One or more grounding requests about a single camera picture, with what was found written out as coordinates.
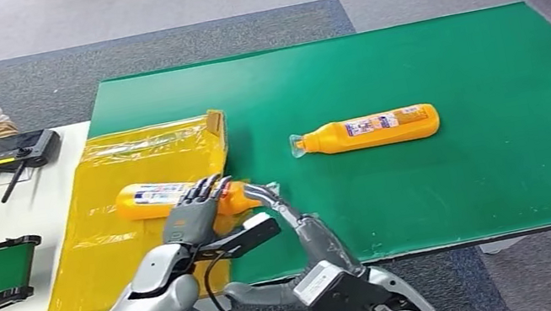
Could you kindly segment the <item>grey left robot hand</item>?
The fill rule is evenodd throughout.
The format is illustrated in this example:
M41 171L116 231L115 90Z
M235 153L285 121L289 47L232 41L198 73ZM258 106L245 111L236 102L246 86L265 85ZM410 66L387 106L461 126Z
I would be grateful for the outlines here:
M218 203L232 176L210 175L198 180L177 201L164 225L164 244L202 246L216 237L213 223Z

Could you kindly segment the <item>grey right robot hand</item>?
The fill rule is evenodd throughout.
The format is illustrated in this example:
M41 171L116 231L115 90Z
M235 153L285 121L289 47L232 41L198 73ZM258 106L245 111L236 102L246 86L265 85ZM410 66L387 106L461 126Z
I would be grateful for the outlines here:
M263 185L248 183L243 188L243 194L247 199L257 200L281 214L297 234L299 243L307 254L308 264L300 275L287 283L257 287L242 282L230 282L222 291L228 298L241 304L258 306L300 303L302 295L299 290L315 277L312 270L324 260L362 280L369 279L367 267L316 214L298 211L274 190Z

